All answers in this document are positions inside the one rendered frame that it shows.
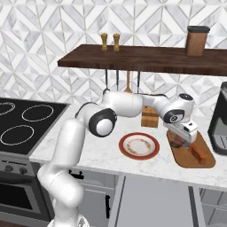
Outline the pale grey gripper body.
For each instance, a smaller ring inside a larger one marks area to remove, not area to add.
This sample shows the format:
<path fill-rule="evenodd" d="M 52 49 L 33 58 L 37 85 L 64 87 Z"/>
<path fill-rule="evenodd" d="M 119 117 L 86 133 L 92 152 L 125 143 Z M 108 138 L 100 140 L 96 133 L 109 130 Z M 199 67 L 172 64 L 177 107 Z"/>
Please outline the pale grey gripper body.
<path fill-rule="evenodd" d="M 197 130 L 189 130 L 187 128 L 181 128 L 181 129 L 169 129 L 170 134 L 173 136 L 173 139 L 175 135 L 180 136 L 181 138 L 184 139 L 184 145 L 185 147 L 188 147 L 190 144 L 192 144 L 197 137 Z"/>

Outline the dark red meat piece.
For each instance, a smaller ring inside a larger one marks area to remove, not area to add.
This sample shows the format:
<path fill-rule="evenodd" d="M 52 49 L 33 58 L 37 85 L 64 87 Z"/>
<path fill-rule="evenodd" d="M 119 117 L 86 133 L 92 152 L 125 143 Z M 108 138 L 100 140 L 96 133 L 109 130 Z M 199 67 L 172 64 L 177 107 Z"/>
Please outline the dark red meat piece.
<path fill-rule="evenodd" d="M 178 135 L 175 135 L 174 139 L 170 141 L 170 145 L 175 148 L 179 148 L 184 145 L 184 139 Z"/>

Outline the wooden cutting board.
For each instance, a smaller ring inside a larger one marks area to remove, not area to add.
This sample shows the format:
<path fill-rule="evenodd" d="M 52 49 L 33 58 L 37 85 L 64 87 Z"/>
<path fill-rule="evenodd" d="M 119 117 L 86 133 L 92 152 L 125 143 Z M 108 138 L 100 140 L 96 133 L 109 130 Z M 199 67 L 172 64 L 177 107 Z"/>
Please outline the wooden cutting board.
<path fill-rule="evenodd" d="M 175 148 L 170 146 L 176 163 L 183 168 L 212 168 L 215 165 L 215 157 L 200 133 L 197 134 L 197 138 L 193 143 L 207 156 L 207 161 L 204 164 L 200 164 L 189 151 L 189 147 L 181 146 Z"/>

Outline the wooden knife block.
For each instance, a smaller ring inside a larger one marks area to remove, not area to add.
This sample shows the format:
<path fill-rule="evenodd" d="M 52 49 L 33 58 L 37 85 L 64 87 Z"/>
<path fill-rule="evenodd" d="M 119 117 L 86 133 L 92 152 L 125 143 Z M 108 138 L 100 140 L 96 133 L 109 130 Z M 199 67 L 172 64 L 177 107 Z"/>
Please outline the wooden knife block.
<path fill-rule="evenodd" d="M 159 115 L 150 106 L 143 106 L 141 126 L 148 128 L 157 128 L 159 124 Z"/>

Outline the white plate with red rim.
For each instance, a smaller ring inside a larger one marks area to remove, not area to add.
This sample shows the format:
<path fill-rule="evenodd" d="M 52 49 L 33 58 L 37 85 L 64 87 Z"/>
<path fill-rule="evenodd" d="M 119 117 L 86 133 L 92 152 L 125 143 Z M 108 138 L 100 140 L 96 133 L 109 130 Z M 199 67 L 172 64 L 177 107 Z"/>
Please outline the white plate with red rim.
<path fill-rule="evenodd" d="M 134 132 L 120 139 L 119 149 L 122 154 L 133 160 L 149 160 L 158 154 L 160 144 L 151 135 Z"/>

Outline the grey drawer front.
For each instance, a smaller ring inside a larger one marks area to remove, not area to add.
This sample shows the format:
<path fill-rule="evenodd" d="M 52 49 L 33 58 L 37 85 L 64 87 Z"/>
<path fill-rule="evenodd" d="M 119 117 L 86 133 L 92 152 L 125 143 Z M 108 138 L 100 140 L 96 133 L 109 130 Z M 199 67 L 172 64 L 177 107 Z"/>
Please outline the grey drawer front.
<path fill-rule="evenodd" d="M 75 174 L 78 174 L 79 171 L 84 175 L 84 179 L 77 179 L 82 184 L 94 185 L 98 187 L 105 187 L 114 189 L 116 186 L 117 178 L 115 175 L 94 172 L 89 170 L 80 170 L 80 169 L 71 169 Z"/>

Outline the black coffee machine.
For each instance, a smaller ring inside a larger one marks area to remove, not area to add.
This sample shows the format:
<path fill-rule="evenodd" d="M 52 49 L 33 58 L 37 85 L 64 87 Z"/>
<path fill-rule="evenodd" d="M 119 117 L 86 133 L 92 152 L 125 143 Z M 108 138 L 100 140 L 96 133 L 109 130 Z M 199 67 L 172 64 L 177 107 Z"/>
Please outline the black coffee machine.
<path fill-rule="evenodd" d="M 227 82 L 221 85 L 207 133 L 213 151 L 227 156 Z"/>

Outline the grey cupboard with glass door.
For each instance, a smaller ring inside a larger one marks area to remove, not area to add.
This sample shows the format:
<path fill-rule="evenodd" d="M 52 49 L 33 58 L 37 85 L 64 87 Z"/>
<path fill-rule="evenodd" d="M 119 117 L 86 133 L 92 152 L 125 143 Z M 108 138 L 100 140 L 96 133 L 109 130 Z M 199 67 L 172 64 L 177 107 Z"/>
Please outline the grey cupboard with glass door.
<path fill-rule="evenodd" d="M 200 188 L 205 224 L 207 227 L 227 227 L 227 192 Z"/>

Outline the hanging wooden spoon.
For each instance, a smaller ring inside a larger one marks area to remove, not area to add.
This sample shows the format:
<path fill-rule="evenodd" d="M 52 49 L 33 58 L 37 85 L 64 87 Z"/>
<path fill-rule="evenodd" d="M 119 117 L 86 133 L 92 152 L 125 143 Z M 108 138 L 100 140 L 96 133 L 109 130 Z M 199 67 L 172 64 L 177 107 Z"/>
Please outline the hanging wooden spoon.
<path fill-rule="evenodd" d="M 132 90 L 129 87 L 129 80 L 130 80 L 130 71 L 127 71 L 127 83 L 126 83 L 126 89 L 124 92 L 132 93 Z"/>

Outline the brown canister with black lid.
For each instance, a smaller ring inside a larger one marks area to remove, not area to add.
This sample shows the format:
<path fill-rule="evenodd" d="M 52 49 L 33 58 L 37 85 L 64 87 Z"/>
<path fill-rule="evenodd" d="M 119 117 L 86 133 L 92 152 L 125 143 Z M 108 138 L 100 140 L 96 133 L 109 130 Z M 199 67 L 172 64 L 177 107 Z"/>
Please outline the brown canister with black lid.
<path fill-rule="evenodd" d="M 185 54 L 189 57 L 201 57 L 210 28 L 207 26 L 188 26 L 187 31 Z"/>

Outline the grey cupboard door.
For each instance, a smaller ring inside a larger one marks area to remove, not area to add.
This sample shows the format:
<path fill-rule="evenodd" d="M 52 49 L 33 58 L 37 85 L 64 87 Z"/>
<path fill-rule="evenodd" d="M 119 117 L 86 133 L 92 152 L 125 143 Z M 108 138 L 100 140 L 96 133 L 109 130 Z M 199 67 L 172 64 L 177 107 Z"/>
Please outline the grey cupboard door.
<path fill-rule="evenodd" d="M 109 219 L 106 219 L 106 195 L 111 197 L 110 208 L 112 209 L 114 189 L 86 186 L 84 190 L 84 197 L 79 205 L 80 213 L 87 219 L 90 227 L 107 227 Z"/>

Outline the black hob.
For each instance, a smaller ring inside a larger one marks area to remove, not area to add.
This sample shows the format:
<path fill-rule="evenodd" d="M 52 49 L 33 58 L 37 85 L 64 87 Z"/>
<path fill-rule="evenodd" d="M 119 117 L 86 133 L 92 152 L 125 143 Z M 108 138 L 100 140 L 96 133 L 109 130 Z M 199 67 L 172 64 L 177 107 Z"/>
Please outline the black hob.
<path fill-rule="evenodd" d="M 27 155 L 67 104 L 0 98 L 0 152 Z"/>

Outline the grey oven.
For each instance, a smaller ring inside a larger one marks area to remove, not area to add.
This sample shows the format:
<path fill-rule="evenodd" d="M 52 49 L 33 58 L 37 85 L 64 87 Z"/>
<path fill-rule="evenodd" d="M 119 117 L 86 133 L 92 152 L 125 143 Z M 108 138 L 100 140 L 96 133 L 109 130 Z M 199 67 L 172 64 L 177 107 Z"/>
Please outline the grey oven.
<path fill-rule="evenodd" d="M 5 172 L 6 165 L 13 167 Z M 26 168 L 25 175 L 20 168 Z M 29 159 L 0 156 L 0 220 L 28 227 L 47 227 L 54 218 L 49 193 L 40 185 L 40 164 Z"/>

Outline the dark wooden wall shelf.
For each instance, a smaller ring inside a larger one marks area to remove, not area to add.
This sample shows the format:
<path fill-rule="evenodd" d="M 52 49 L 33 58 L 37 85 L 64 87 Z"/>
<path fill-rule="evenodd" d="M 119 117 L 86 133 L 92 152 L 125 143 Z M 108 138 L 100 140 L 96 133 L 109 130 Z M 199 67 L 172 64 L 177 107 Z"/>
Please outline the dark wooden wall shelf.
<path fill-rule="evenodd" d="M 184 48 L 81 44 L 58 61 L 59 67 L 129 70 L 154 73 L 227 76 L 227 50 L 205 49 L 188 57 Z"/>

